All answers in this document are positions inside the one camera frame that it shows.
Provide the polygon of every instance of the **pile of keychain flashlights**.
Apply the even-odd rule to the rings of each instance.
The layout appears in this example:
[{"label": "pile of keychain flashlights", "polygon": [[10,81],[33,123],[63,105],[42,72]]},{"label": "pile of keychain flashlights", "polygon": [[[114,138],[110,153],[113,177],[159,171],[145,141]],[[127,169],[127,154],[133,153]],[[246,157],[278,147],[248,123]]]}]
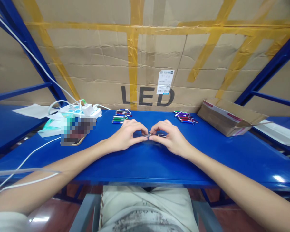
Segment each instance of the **pile of keychain flashlights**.
[{"label": "pile of keychain flashlights", "polygon": [[130,109],[119,109],[116,110],[115,116],[113,116],[112,123],[114,124],[123,124],[123,121],[132,117]]},{"label": "pile of keychain flashlights", "polygon": [[173,111],[175,114],[175,118],[178,118],[178,120],[182,123],[190,123],[194,125],[195,123],[199,123],[197,120],[195,120],[190,113],[182,112],[182,111]]}]

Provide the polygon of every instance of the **open cardboard box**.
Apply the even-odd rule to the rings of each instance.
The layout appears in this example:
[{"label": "open cardboard box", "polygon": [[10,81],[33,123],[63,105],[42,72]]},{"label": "open cardboard box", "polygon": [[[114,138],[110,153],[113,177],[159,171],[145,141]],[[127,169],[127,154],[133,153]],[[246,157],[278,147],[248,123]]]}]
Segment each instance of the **open cardboard box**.
[{"label": "open cardboard box", "polygon": [[203,100],[198,116],[203,118],[225,136],[243,135],[268,116],[234,104],[230,101],[212,98]]}]

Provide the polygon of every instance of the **forearm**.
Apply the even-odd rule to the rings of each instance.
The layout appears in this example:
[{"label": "forearm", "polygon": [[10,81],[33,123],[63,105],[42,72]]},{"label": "forearm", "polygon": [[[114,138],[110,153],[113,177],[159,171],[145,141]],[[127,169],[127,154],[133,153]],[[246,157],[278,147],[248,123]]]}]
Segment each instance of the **forearm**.
[{"label": "forearm", "polygon": [[[1,192],[0,212],[12,211],[29,214],[55,195],[87,166],[105,154],[107,154],[107,149],[103,146],[103,143],[100,142],[92,147],[45,166],[45,169],[60,171],[61,173],[41,182],[7,189]],[[31,182],[49,175],[51,175],[51,173],[37,171],[15,184]]]},{"label": "forearm", "polygon": [[186,158],[211,177],[247,214],[270,231],[290,231],[290,202],[195,148]]}]

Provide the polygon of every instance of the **white power strip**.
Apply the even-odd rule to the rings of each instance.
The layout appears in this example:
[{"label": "white power strip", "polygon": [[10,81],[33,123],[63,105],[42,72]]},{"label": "white power strip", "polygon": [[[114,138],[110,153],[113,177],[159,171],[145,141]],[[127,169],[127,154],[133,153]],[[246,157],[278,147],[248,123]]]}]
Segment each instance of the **white power strip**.
[{"label": "white power strip", "polygon": [[102,110],[98,108],[98,105],[92,106],[92,104],[85,104],[84,106],[72,104],[67,105],[59,110],[59,113],[63,114],[64,116],[67,114],[73,114],[77,118],[98,118],[102,116]]}]

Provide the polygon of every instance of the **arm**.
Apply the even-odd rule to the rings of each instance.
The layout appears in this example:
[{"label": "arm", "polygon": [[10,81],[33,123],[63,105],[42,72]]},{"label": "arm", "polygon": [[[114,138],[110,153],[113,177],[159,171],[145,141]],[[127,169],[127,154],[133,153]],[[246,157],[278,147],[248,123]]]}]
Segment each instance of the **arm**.
[{"label": "arm", "polygon": [[167,137],[153,135],[149,139],[198,166],[260,225],[270,231],[290,231],[290,202],[197,150],[168,120],[158,122],[150,132],[159,130],[167,132]]},{"label": "arm", "polygon": [[[0,212],[9,211],[30,214],[97,159],[147,140],[146,137],[133,138],[135,131],[142,131],[143,135],[148,134],[145,126],[140,122],[135,119],[125,120],[120,129],[110,138],[44,167],[45,169],[61,171],[60,174],[38,183],[1,192]],[[47,176],[49,176],[47,172],[33,172],[16,184],[34,181]]]}]

